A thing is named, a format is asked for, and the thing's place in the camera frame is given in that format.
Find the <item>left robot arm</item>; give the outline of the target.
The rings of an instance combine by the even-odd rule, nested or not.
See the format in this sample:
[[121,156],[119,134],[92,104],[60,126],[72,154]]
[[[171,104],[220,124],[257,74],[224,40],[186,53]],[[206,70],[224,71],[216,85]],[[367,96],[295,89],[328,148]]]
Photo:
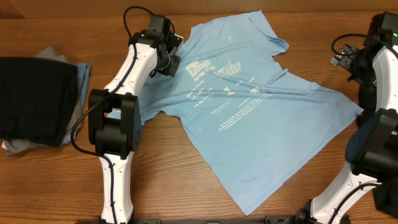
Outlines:
[[116,76],[104,89],[90,92],[89,141],[103,171],[100,223],[132,223],[131,164],[142,136],[138,96],[156,73],[175,75],[182,43],[168,18],[151,15],[148,29],[129,34],[129,51]]

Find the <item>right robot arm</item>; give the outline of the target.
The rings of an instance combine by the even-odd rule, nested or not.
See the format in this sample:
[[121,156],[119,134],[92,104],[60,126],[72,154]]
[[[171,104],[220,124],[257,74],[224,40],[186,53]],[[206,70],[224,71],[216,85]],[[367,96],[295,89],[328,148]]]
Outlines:
[[331,59],[359,83],[358,130],[332,183],[286,223],[350,223],[346,212],[367,192],[378,210],[397,216],[397,14],[372,17],[363,48],[344,45]]

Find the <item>light blue printed t-shirt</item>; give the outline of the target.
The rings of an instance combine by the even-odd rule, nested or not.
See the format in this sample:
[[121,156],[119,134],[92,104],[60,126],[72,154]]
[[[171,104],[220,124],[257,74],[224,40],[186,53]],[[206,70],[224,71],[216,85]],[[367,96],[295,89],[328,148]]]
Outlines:
[[261,11],[214,19],[192,28],[175,76],[147,79],[139,95],[142,121],[180,118],[246,215],[362,112],[274,61],[288,47]]

